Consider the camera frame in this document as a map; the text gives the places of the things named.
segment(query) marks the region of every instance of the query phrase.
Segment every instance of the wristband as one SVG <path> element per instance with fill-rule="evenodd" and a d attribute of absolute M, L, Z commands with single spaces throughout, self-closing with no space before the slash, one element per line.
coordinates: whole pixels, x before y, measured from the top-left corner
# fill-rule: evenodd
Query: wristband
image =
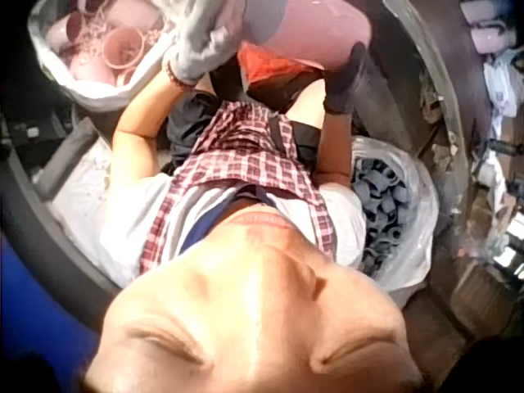
<path fill-rule="evenodd" d="M 180 88 L 180 90 L 182 90 L 183 92 L 191 92 L 194 89 L 195 86 L 191 84 L 185 84 L 176 77 L 173 70 L 171 69 L 171 66 L 169 65 L 169 61 L 165 62 L 164 69 L 171 83 L 173 83 L 176 87 Z"/>

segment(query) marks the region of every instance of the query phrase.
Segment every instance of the glove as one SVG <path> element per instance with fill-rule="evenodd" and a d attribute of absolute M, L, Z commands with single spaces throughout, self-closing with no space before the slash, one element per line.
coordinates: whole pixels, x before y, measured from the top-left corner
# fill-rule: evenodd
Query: glove
<path fill-rule="evenodd" d="M 237 52 L 242 23 L 216 27 L 226 0 L 186 0 L 177 43 L 164 55 L 176 78 L 195 85 Z"/>
<path fill-rule="evenodd" d="M 351 49 L 348 61 L 337 71 L 326 76 L 324 110 L 330 115 L 350 115 L 353 112 L 354 93 L 364 74 L 368 50 L 363 43 Z"/>

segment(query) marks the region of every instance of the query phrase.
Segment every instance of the lips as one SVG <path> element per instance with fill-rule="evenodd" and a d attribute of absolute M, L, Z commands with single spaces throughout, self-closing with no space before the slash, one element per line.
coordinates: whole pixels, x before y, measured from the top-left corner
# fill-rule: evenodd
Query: lips
<path fill-rule="evenodd" d="M 295 226 L 281 215 L 262 211 L 248 211 L 234 217 L 231 224 L 240 225 L 266 225 L 278 228 L 295 228 Z"/>

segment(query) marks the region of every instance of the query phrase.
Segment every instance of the work glove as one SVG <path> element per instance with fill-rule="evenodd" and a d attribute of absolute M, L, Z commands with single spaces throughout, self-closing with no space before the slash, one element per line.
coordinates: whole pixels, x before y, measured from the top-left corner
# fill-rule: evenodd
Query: work glove
<path fill-rule="evenodd" d="M 365 45 L 356 43 L 348 61 L 339 70 L 326 75 L 326 113 L 350 115 L 353 112 L 355 90 L 363 78 L 367 56 Z"/>
<path fill-rule="evenodd" d="M 237 52 L 242 21 L 217 27 L 226 0 L 186 0 L 176 44 L 164 55 L 174 76 L 195 85 L 205 73 L 215 70 Z"/>

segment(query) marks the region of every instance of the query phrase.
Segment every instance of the red plaid shirt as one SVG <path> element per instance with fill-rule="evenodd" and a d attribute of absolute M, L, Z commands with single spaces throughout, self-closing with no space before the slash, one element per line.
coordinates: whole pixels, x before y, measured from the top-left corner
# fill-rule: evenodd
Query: red plaid shirt
<path fill-rule="evenodd" d="M 225 102 L 196 141 L 192 154 L 174 173 L 147 237 L 140 273 L 160 264 L 169 215 L 187 190 L 203 183 L 236 181 L 277 188 L 307 202 L 317 247 L 335 255 L 333 223 L 322 196 L 297 160 L 287 117 L 250 103 Z"/>

